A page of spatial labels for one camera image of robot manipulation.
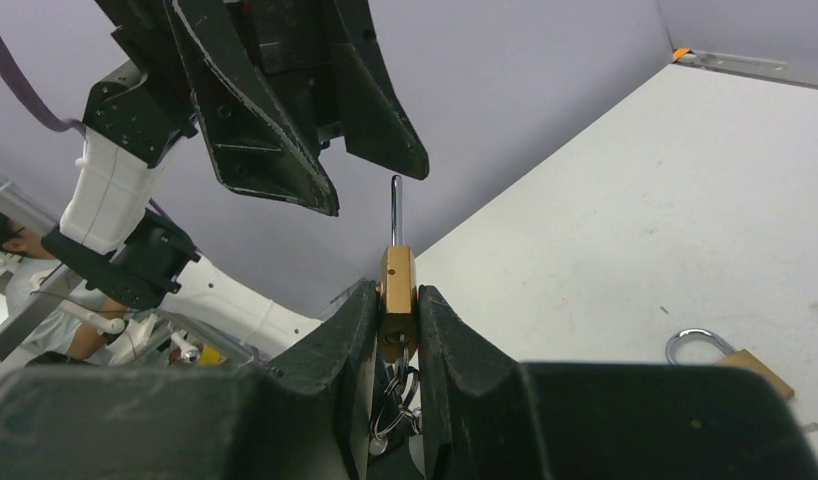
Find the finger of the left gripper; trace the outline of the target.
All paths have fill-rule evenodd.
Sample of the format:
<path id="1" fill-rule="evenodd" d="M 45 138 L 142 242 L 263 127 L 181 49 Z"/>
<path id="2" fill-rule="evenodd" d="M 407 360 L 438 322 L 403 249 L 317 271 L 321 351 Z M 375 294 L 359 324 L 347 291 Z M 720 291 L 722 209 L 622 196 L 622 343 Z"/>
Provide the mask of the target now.
<path id="1" fill-rule="evenodd" d="M 167 1 L 164 9 L 217 180 L 239 195 L 337 216 L 315 138 L 251 62 L 226 4 Z"/>
<path id="2" fill-rule="evenodd" d="M 391 83 L 367 1 L 321 3 L 348 153 L 416 180 L 429 156 Z"/>

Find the small padlock with keys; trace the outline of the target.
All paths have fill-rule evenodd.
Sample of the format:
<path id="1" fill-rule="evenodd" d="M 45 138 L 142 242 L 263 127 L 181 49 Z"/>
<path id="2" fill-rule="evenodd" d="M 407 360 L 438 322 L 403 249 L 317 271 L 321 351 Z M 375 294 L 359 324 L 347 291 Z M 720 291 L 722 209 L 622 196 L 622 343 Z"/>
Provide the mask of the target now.
<path id="1" fill-rule="evenodd" d="M 402 177 L 391 179 L 391 243 L 381 261 L 382 319 L 378 348 L 387 363 L 407 362 L 418 347 L 418 289 L 415 255 L 404 242 Z"/>

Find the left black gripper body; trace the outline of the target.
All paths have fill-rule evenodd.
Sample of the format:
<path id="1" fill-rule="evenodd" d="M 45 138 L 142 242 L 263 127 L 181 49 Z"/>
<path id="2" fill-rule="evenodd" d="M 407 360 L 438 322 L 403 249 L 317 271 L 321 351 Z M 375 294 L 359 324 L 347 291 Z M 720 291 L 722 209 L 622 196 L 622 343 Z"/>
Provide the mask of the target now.
<path id="1" fill-rule="evenodd" d="M 161 1 L 101 1 L 115 41 L 162 107 L 185 111 L 191 88 Z M 225 1 L 228 18 L 249 61 L 279 98 L 309 100 L 322 140 L 344 135 L 360 117 L 349 107 L 368 101 L 350 67 L 356 49 L 370 69 L 370 7 L 366 1 Z"/>

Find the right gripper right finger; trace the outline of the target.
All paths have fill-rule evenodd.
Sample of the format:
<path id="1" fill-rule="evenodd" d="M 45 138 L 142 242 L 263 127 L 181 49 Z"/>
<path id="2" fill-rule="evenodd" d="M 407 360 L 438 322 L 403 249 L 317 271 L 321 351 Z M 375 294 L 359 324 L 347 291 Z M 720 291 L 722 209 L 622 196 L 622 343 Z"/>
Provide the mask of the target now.
<path id="1" fill-rule="evenodd" d="M 717 366 L 521 363 L 418 293 L 429 479 L 818 479 L 759 375 Z"/>

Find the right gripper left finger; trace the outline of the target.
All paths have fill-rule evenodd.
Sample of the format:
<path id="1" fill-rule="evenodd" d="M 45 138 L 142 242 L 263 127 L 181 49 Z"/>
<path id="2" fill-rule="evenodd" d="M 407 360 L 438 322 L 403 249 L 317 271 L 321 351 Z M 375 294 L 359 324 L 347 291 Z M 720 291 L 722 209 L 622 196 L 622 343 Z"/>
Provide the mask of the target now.
<path id="1" fill-rule="evenodd" d="M 0 382 L 0 479 L 362 479 L 378 296 L 260 367 L 26 367 Z"/>

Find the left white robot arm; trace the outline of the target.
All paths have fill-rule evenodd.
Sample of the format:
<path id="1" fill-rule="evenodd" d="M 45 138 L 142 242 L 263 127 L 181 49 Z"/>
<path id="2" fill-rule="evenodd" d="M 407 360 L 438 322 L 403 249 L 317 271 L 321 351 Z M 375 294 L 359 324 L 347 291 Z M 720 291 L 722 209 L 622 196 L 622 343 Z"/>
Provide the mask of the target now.
<path id="1" fill-rule="evenodd" d="M 429 156 L 391 83 L 365 1 L 103 1 L 126 61 L 90 90 L 73 197 L 44 246 L 134 309 L 202 321 L 275 356 L 316 330 L 200 255 L 149 209 L 166 156 L 201 135 L 221 185 L 337 216 L 319 157 L 396 174 Z"/>

